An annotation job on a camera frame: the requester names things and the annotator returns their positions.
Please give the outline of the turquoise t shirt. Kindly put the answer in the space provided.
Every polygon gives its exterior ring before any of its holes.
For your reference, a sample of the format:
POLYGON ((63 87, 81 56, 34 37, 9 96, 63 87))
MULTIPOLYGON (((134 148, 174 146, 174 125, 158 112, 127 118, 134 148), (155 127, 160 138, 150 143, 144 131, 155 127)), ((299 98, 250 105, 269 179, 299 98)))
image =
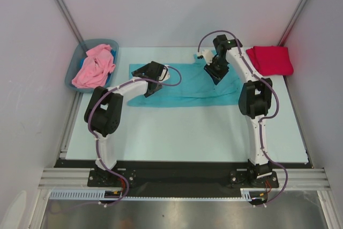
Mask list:
POLYGON ((234 68, 218 85, 203 69, 202 63, 171 64, 182 76, 178 86, 164 86, 149 97, 140 95, 127 102, 131 107, 206 107, 237 105, 243 83, 234 68))

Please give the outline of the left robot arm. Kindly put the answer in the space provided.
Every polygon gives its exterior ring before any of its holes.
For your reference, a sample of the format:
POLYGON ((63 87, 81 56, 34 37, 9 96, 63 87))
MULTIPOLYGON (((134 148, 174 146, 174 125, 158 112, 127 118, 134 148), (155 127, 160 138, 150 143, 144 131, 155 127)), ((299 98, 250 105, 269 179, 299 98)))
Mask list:
POLYGON ((112 169, 117 158, 108 137, 119 127, 123 104, 140 95, 149 97, 162 89, 162 83, 169 78, 166 65, 151 61, 133 71, 132 78, 119 86, 94 89, 84 121, 95 138, 95 164, 102 169, 99 178, 105 185, 112 186, 118 181, 118 172, 112 169))

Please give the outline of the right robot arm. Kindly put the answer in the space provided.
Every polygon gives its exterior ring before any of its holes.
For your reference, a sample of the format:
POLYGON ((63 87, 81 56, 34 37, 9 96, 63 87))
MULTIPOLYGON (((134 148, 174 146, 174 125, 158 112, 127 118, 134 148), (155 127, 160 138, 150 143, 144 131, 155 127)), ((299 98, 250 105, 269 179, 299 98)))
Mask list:
POLYGON ((204 70, 209 74, 215 85, 218 85, 229 72, 232 66, 238 74, 243 87, 238 99, 238 108, 247 120, 250 140, 250 157, 248 159, 248 182, 254 186, 261 186, 272 173, 271 161, 267 159, 265 121, 271 108, 272 81, 262 78, 247 60, 242 51, 239 40, 229 40, 222 34, 215 37, 213 45, 216 54, 209 50, 198 53, 204 58, 204 70))

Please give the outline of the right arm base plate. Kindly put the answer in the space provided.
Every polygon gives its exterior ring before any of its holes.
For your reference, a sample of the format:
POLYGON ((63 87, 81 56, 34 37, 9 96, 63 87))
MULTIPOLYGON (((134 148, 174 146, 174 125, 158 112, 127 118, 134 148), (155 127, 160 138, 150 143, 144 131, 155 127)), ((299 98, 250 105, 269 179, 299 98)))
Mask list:
POLYGON ((270 171, 264 175, 256 175, 252 168, 233 170, 229 174, 229 185, 232 188, 279 188, 277 173, 270 171))

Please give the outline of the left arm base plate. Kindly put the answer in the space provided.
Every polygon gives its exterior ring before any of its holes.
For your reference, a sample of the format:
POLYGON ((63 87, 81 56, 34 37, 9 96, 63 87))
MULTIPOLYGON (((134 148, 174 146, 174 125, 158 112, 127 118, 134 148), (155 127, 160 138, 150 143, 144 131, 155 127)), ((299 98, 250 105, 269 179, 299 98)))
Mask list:
MULTIPOLYGON (((136 161, 120 160, 112 168, 112 171, 124 177, 128 181, 130 188, 138 186, 136 161)), ((87 181, 88 187, 108 188, 120 187, 124 184, 125 181, 121 177, 99 168, 96 164, 91 167, 87 181)))

